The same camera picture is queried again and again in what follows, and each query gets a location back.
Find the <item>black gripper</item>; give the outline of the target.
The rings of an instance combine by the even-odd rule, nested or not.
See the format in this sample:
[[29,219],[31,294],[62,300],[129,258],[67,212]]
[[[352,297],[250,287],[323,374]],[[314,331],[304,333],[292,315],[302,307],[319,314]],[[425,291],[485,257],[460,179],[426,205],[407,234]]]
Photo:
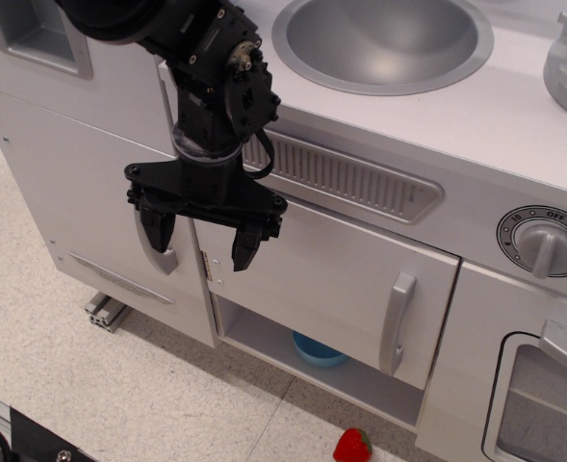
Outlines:
[[159,253],[168,250],[177,216],[236,228],[234,271],[248,269],[263,239],[279,236],[287,201],[250,177],[238,156],[219,165],[183,158],[134,163],[124,174],[131,182],[128,202]]

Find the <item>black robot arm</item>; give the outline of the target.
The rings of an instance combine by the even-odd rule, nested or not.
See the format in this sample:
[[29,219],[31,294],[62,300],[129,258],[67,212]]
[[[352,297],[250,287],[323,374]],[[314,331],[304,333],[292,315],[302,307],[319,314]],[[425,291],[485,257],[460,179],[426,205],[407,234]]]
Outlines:
[[176,218],[196,218],[234,228],[234,268],[247,269],[260,244],[278,236],[287,208],[261,184],[270,169],[249,172],[242,156],[251,139],[273,153],[265,128],[280,105],[256,25],[228,1],[64,1],[62,9],[85,36],[136,43],[170,70],[176,157],[125,169],[150,247],[166,253]]

